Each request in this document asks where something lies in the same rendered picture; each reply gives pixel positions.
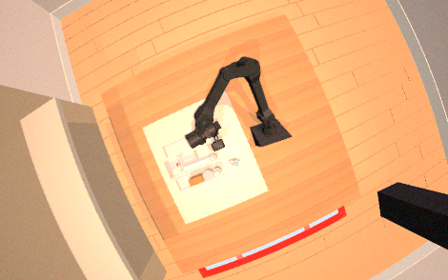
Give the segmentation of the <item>pale pink cylinder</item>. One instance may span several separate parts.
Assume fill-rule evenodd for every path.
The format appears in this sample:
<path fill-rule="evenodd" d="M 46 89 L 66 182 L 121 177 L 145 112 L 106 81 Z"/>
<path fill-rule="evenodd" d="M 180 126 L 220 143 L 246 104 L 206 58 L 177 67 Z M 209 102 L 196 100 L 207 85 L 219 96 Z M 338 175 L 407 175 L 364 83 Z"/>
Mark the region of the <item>pale pink cylinder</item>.
<path fill-rule="evenodd" d="M 214 178 L 214 171 L 212 169 L 206 169 L 203 172 L 202 177 L 204 180 L 210 181 Z"/>

